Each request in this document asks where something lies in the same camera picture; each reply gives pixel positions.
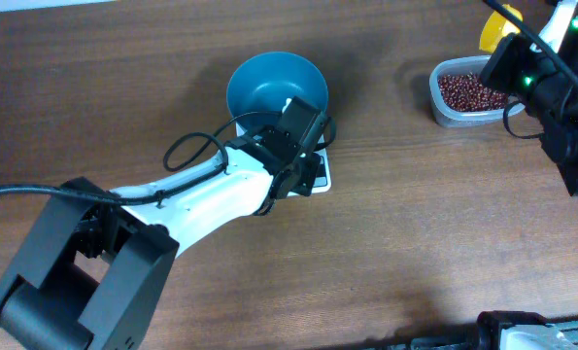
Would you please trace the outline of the yellow plastic measuring scoop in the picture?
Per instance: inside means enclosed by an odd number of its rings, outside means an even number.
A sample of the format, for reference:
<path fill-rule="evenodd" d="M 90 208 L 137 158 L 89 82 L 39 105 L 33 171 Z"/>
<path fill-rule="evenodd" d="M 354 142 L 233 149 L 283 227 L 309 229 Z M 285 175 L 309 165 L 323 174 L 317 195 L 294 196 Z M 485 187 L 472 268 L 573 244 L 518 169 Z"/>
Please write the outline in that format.
<path fill-rule="evenodd" d="M 519 34 L 520 29 L 499 12 L 494 11 L 486 21 L 479 38 L 479 50 L 493 53 L 499 42 L 509 34 Z"/>

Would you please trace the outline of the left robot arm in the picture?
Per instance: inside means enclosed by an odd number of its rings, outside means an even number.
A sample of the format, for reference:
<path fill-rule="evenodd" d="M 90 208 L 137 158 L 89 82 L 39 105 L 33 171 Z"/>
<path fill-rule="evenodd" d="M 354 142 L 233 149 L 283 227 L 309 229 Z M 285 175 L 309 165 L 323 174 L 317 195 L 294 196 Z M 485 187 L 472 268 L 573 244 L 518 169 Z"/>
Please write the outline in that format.
<path fill-rule="evenodd" d="M 293 97 L 167 178 L 104 191 L 86 178 L 58 187 L 0 186 L 48 202 L 0 278 L 0 328 L 28 349 L 136 349 L 175 259 L 217 228 L 311 193 L 322 136 L 336 126 Z"/>

